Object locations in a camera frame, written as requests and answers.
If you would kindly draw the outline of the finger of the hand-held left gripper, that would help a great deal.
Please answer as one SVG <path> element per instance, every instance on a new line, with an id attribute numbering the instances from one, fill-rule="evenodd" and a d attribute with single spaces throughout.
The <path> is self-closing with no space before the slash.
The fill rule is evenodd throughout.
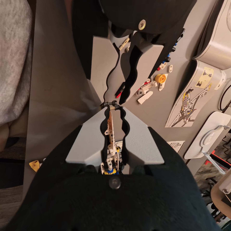
<path id="1" fill-rule="evenodd" d="M 118 48 L 110 39 L 94 36 L 89 87 L 98 105 L 104 102 L 107 78 L 117 65 Z"/>
<path id="2" fill-rule="evenodd" d="M 154 45 L 135 32 L 131 38 L 130 48 L 121 55 L 121 69 L 125 78 L 125 88 L 120 96 L 119 104 L 127 102 L 148 79 L 163 45 Z"/>

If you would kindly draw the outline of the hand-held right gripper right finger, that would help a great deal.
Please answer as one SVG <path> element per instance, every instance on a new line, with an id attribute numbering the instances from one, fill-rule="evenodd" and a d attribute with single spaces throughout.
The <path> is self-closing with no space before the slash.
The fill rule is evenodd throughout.
<path id="1" fill-rule="evenodd" d="M 122 162 L 129 166 L 163 164 L 164 159 L 149 127 L 127 108 L 120 108 L 122 130 Z"/>

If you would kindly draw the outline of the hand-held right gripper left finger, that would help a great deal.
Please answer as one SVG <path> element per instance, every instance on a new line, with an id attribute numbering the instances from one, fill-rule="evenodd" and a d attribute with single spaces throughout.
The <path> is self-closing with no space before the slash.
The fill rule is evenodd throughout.
<path id="1" fill-rule="evenodd" d="M 106 119 L 103 108 L 85 123 L 79 131 L 67 157 L 67 163 L 100 165 L 102 163 L 101 151 L 105 144 L 105 138 L 100 130 L 100 125 Z"/>

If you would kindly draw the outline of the black lego connector piece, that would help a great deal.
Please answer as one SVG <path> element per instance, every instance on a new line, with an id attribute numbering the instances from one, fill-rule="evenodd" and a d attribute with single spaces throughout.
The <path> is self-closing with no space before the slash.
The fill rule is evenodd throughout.
<path id="1" fill-rule="evenodd" d="M 109 107 L 110 110 L 120 110 L 121 106 L 117 104 L 116 100 L 113 100 L 112 102 L 105 102 L 102 104 L 102 109 L 105 107 Z"/>

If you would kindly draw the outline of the yellow lego wheel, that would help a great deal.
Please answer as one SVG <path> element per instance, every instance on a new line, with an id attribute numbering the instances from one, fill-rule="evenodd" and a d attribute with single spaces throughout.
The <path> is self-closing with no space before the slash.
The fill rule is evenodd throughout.
<path id="1" fill-rule="evenodd" d="M 168 74 L 158 74 L 155 76 L 155 81 L 159 84 L 163 84 L 166 82 Z"/>

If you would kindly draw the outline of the white yellow lego helicopter model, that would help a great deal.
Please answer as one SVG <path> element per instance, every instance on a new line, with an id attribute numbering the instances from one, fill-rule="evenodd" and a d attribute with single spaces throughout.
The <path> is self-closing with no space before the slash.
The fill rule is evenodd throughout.
<path id="1" fill-rule="evenodd" d="M 107 159 L 100 164 L 99 170 L 102 175 L 119 175 L 123 173 L 122 161 L 123 141 L 115 141 L 112 113 L 109 113 L 107 129 L 105 131 L 107 143 Z"/>

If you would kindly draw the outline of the tan lego pin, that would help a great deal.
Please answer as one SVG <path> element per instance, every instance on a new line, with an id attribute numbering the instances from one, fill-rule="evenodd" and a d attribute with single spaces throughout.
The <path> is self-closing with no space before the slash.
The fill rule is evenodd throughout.
<path id="1" fill-rule="evenodd" d="M 125 47 L 125 45 L 129 42 L 129 40 L 130 40 L 130 38 L 127 37 L 127 38 L 124 40 L 124 42 L 119 46 L 118 49 L 121 51 L 121 50 Z"/>

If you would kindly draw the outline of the white pointed lego panel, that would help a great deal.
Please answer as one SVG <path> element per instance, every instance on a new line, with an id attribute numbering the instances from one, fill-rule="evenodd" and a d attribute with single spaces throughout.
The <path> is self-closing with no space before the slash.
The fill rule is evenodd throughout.
<path id="1" fill-rule="evenodd" d="M 153 91 L 148 91 L 142 97 L 140 97 L 137 102 L 142 105 L 147 99 L 149 99 L 153 95 Z"/>

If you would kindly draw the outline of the yellow lego panel piece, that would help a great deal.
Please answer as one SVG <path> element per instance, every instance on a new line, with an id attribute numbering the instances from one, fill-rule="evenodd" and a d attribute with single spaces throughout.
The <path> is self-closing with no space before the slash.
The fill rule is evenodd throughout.
<path id="1" fill-rule="evenodd" d="M 35 160 L 29 163 L 29 166 L 35 171 L 38 172 L 39 168 L 40 168 L 40 162 L 39 160 Z"/>

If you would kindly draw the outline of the lego instruction sheet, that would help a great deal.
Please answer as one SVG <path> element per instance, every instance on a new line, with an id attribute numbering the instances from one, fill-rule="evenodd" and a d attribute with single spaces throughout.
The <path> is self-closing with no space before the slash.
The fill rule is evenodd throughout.
<path id="1" fill-rule="evenodd" d="M 225 80 L 223 70 L 197 63 L 192 78 L 172 107 L 165 128 L 191 127 Z"/>

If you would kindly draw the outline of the striped sticker sheet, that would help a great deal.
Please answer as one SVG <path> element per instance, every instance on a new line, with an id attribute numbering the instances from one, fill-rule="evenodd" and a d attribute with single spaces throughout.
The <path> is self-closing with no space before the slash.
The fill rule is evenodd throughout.
<path id="1" fill-rule="evenodd" d="M 175 152 L 179 153 L 185 141 L 167 141 L 167 143 L 175 150 Z"/>

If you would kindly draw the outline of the red and black pins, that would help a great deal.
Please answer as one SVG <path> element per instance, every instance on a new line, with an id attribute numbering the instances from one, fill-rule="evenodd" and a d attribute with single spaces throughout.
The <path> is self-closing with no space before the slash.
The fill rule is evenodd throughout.
<path id="1" fill-rule="evenodd" d="M 123 88 L 120 89 L 120 92 L 116 93 L 116 98 L 119 98 L 124 90 L 125 86 L 123 86 Z"/>

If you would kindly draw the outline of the white moulded plastic panel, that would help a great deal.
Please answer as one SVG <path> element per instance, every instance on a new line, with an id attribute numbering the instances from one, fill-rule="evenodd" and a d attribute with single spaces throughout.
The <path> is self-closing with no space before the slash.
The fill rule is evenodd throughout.
<path id="1" fill-rule="evenodd" d="M 188 148 L 184 155 L 184 159 L 195 159 L 204 156 L 204 153 L 208 152 L 214 142 L 224 129 L 230 129 L 228 123 L 231 120 L 231 116 L 221 112 L 213 112 L 201 130 L 193 140 L 191 146 Z"/>

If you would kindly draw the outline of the metal bracket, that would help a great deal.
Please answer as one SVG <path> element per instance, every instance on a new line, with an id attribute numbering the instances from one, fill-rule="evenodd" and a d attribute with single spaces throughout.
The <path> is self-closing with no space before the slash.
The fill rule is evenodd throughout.
<path id="1" fill-rule="evenodd" d="M 224 170 L 222 170 L 220 166 L 210 157 L 208 152 L 202 151 L 202 153 L 204 154 L 204 156 L 206 156 L 207 160 L 209 160 L 213 164 L 213 166 L 215 166 L 215 168 L 219 171 L 220 174 L 226 174 L 226 172 L 224 172 Z"/>

